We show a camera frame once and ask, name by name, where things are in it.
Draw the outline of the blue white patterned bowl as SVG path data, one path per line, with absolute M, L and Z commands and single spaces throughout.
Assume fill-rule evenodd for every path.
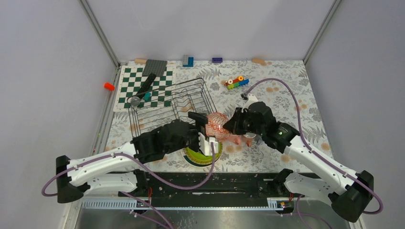
M 214 112 L 207 115 L 208 123 L 205 125 L 205 134 L 210 137 L 215 137 L 218 142 L 225 141 L 230 132 L 224 129 L 223 125 L 229 119 L 222 113 Z

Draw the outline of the pink dotted mug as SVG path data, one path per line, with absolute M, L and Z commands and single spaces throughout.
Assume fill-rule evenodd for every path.
M 242 135 L 242 141 L 248 146 L 251 147 L 253 144 L 253 140 L 255 139 L 256 135 L 252 133 L 246 133 Z

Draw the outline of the lime green plastic plate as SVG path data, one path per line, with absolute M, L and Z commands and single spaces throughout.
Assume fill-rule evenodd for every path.
M 198 164 L 212 162 L 212 156 L 205 156 L 201 152 L 195 152 L 195 151 L 191 150 L 190 148 L 185 149 L 185 154 L 190 160 L 192 160 Z

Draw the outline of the black wire dish rack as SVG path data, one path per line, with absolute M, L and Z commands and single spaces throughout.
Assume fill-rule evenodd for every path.
M 205 114 L 217 112 L 203 78 L 175 83 L 173 86 L 169 107 L 138 109 L 131 106 L 128 114 L 133 137 L 168 124 L 175 119 L 194 124 L 195 121 L 188 117 L 188 112 Z

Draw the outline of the grey blue cup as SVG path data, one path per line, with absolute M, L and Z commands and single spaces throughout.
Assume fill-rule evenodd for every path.
M 262 145 L 263 143 L 264 143 L 264 141 L 262 140 L 262 137 L 261 136 L 256 136 L 255 137 L 255 140 L 256 140 L 256 144 L 259 146 L 259 145 Z

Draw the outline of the white plate teal rim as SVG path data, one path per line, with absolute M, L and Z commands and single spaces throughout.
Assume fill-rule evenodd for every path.
M 212 161 L 211 163 L 198 164 L 198 163 L 196 163 L 196 162 L 190 160 L 190 159 L 186 156 L 186 154 L 185 154 L 185 149 L 182 150 L 182 157 L 183 157 L 183 159 L 184 159 L 188 164 L 190 164 L 191 166 L 194 166 L 194 167 L 209 167 L 209 166 L 211 166 L 211 164 L 212 164 L 213 161 Z

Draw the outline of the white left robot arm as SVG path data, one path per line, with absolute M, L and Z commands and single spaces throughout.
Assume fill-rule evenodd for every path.
M 207 115 L 189 112 L 188 117 L 194 122 L 173 120 L 99 155 L 81 159 L 57 157 L 57 202 L 74 202 L 95 191 L 133 192 L 143 196 L 148 191 L 144 172 L 132 166 L 161 160 L 166 154 L 184 148 L 214 153 L 217 147 L 209 143 L 210 138 L 205 134 Z

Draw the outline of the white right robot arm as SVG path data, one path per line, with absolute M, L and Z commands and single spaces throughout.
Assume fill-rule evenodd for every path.
M 268 147 L 295 158 L 318 176 L 314 179 L 283 169 L 274 183 L 275 193 L 282 197 L 291 192 L 315 198 L 349 222 L 356 222 L 373 198 L 372 174 L 366 170 L 358 173 L 322 152 L 316 153 L 297 129 L 277 121 L 264 102 L 236 108 L 224 129 L 234 135 L 256 134 Z

